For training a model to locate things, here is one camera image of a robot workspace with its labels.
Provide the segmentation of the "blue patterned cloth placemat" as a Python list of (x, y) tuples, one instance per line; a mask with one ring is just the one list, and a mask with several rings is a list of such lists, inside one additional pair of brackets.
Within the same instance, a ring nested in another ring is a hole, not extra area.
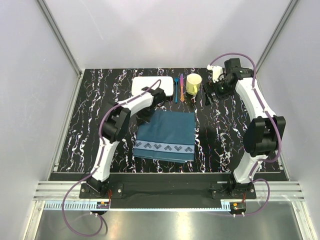
[(195, 159), (196, 116), (193, 112), (157, 110), (138, 127), (133, 156), (185, 163)]

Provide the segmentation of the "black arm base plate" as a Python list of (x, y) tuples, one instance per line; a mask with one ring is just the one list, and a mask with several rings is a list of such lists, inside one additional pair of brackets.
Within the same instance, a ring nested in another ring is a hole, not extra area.
[(129, 195), (202, 195), (213, 199), (257, 198), (252, 183), (236, 183), (231, 173), (112, 173), (99, 182), (89, 177), (80, 187), (81, 199), (123, 199)]

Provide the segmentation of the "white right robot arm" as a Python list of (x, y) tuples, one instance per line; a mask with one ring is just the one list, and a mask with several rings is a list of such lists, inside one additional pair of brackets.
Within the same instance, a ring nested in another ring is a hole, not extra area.
[(212, 198), (255, 199), (254, 176), (263, 162), (275, 162), (281, 153), (286, 120), (272, 111), (257, 85), (255, 68), (242, 67), (230, 58), (224, 67), (209, 64), (212, 80), (203, 85), (207, 97), (218, 99), (238, 94), (249, 114), (250, 124), (243, 136), (244, 154), (225, 184), (213, 183)]

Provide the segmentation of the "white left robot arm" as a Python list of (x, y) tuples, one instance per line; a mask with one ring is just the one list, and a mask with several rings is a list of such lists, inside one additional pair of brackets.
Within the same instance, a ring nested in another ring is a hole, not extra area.
[(128, 132), (131, 117), (140, 114), (146, 122), (154, 113), (155, 107), (165, 100), (163, 89), (144, 87), (136, 96), (107, 105), (107, 112), (98, 128), (99, 147), (96, 160), (86, 179), (90, 192), (95, 197), (103, 198), (108, 193), (111, 163), (118, 144)]

